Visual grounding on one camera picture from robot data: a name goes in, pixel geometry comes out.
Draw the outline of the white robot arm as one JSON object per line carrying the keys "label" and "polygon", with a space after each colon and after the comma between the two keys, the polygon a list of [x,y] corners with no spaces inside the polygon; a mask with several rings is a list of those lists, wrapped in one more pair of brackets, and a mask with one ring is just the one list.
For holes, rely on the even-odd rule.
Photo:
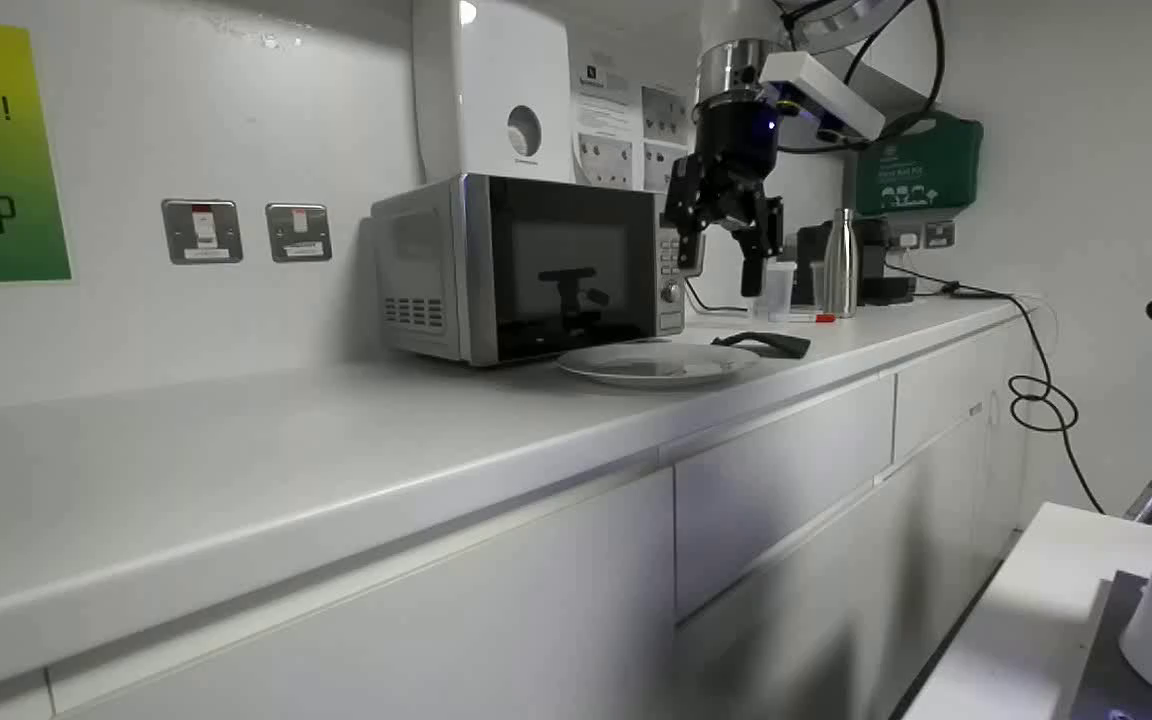
{"label": "white robot arm", "polygon": [[764,191],[792,141],[811,152],[866,150],[913,126],[888,115],[823,64],[860,47],[903,0],[704,0],[696,59],[696,144],[667,172],[660,226],[679,238],[679,270],[701,266],[707,229],[741,243],[741,293],[764,293],[782,213]]}

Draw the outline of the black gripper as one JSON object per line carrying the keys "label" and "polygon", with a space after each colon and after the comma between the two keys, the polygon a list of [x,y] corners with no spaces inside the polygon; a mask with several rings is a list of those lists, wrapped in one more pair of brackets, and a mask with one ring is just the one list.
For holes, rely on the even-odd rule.
{"label": "black gripper", "polygon": [[670,164],[660,226],[679,238],[676,270],[704,266],[701,221],[750,221],[735,233],[745,270],[741,293],[764,288],[764,266],[782,243],[782,200],[764,200],[764,176],[776,170],[779,115],[759,98],[720,98],[701,104],[696,150]]}

